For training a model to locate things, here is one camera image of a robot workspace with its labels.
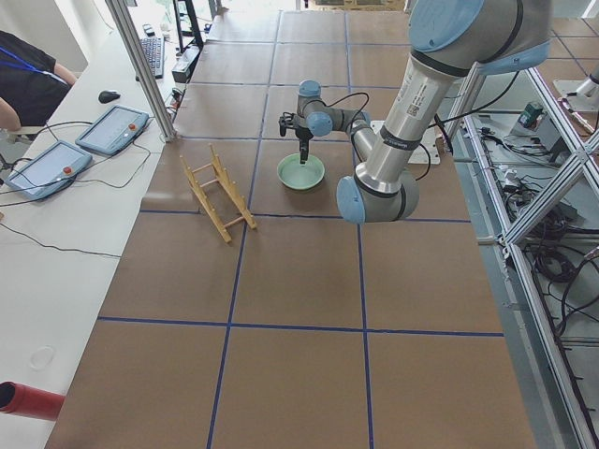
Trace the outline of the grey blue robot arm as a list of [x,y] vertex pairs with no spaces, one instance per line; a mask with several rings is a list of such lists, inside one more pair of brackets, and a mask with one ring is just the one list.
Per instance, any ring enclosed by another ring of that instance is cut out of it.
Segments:
[[339,213],[354,224],[405,218],[418,202],[408,161],[450,86],[473,65],[485,75],[540,65],[548,58],[552,16],[549,1],[419,1],[409,21],[402,87],[380,131],[362,111],[326,105],[320,85],[306,80],[296,112],[280,117],[280,132],[294,130],[302,162],[311,138],[345,132],[362,161],[338,182]]

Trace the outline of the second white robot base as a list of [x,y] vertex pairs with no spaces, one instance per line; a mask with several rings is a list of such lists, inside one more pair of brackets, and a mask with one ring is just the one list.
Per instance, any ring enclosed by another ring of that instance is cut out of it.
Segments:
[[553,85],[559,93],[559,98],[572,111],[598,110],[598,66],[584,80],[554,80]]

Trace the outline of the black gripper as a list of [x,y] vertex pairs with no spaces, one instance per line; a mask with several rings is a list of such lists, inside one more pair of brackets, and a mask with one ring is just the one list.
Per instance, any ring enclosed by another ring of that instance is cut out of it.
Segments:
[[309,155],[309,140],[311,139],[311,131],[303,126],[298,126],[296,129],[296,137],[299,142],[299,163],[305,164],[305,158]]

